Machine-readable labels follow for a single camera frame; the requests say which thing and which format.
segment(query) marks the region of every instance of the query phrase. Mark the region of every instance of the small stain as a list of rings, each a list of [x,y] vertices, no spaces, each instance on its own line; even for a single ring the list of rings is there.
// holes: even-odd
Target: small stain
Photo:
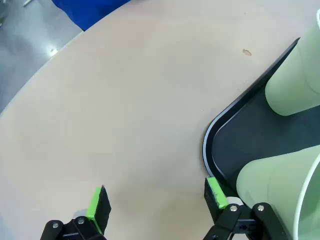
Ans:
[[[242,52],[247,56],[251,56],[252,55],[251,52],[249,50],[247,50],[247,49],[242,49]]]

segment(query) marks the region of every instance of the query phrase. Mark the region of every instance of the tray rim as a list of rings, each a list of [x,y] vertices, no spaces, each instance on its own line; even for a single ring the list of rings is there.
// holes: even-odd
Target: tray rim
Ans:
[[[237,191],[232,189],[225,178],[224,173],[217,166],[215,159],[212,157],[212,144],[218,131],[241,110],[243,106],[263,87],[267,84],[271,76],[280,67],[290,52],[297,45],[300,38],[297,38],[277,59],[268,67],[261,76],[259,76],[243,93],[241,93],[229,106],[220,112],[209,124],[202,144],[202,159],[206,171],[210,177],[215,177],[222,185],[222,190],[230,192],[233,196],[238,196]]]

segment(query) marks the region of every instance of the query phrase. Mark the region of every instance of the paper cup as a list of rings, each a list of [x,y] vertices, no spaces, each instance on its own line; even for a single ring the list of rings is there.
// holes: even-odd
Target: paper cup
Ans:
[[[320,145],[254,160],[240,171],[236,188],[252,208],[269,203],[293,240],[320,239]]]
[[[282,116],[320,105],[320,9],[315,23],[266,84],[265,97]]]

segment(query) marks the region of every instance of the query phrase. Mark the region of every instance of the black tray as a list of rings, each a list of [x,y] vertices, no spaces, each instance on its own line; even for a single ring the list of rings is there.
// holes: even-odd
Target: black tray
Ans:
[[[265,86],[299,39],[208,127],[203,161],[227,196],[238,197],[240,170],[257,159],[287,154],[320,144],[320,106],[290,116],[275,113]]]

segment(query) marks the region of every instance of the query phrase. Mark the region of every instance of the beige tabletop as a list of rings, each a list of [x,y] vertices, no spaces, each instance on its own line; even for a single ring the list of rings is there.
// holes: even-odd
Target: beige tabletop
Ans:
[[[102,184],[107,239],[203,239],[206,128],[319,7],[133,0],[81,33],[1,114],[0,239],[40,239]]]

